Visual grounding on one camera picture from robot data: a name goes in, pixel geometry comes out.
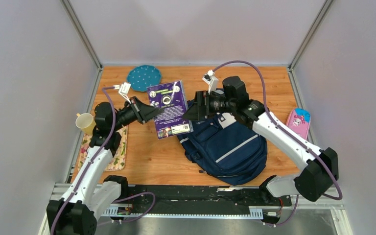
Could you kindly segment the navy blue backpack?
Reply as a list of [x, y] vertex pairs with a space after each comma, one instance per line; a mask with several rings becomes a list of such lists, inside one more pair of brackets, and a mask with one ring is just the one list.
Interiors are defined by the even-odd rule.
[[186, 158], [227, 184], [245, 184], [266, 167], [267, 141], [236, 121], [230, 111], [192, 123], [193, 131], [178, 135]]

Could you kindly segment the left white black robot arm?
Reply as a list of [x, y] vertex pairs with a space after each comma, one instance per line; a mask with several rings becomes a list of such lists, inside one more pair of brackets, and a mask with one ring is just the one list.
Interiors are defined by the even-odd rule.
[[94, 109], [93, 129], [87, 158], [75, 180], [59, 200], [50, 200], [47, 219], [52, 235], [93, 235], [101, 215], [113, 201], [126, 202], [130, 189], [126, 177], [108, 176], [101, 188], [98, 181], [116, 154], [121, 141], [118, 130], [134, 121], [145, 124], [163, 113], [162, 108], [131, 97], [122, 109], [113, 102], [99, 103]]

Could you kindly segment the purple treehouse book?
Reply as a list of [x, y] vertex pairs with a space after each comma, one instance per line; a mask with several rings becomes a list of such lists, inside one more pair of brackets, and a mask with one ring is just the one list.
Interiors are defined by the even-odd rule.
[[150, 105], [163, 110], [154, 117], [158, 139], [193, 131], [191, 121], [183, 118], [188, 110], [188, 103], [181, 80], [150, 86], [147, 88], [147, 94]]

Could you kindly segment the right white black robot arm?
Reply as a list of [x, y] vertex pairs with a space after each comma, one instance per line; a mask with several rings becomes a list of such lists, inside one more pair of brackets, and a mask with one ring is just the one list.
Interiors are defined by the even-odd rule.
[[223, 80], [223, 94], [209, 89], [198, 91], [183, 118], [201, 121], [216, 113], [230, 113], [237, 122], [272, 142], [299, 169], [297, 175], [274, 176], [267, 179], [260, 190], [260, 200], [274, 204], [279, 197], [301, 195], [311, 202], [321, 196], [333, 200], [343, 198], [337, 153], [332, 148], [321, 149], [309, 143], [281, 123], [267, 106], [249, 98], [245, 83], [238, 76]]

